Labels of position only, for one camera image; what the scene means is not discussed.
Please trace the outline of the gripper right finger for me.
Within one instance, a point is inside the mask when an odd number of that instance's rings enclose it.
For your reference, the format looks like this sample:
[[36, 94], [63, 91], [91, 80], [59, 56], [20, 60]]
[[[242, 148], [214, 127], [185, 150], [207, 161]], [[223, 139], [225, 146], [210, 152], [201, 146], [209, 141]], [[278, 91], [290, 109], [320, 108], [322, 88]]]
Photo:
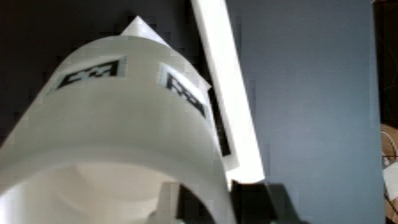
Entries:
[[239, 224], [306, 224], [283, 184], [233, 182], [232, 202]]

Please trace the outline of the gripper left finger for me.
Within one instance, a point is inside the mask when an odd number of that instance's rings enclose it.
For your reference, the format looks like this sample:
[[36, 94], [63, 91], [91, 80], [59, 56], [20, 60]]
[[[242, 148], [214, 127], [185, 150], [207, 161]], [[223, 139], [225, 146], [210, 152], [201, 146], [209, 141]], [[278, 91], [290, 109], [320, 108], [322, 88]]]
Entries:
[[166, 182], [146, 224], [201, 224], [203, 221], [205, 206], [196, 194], [180, 183]]

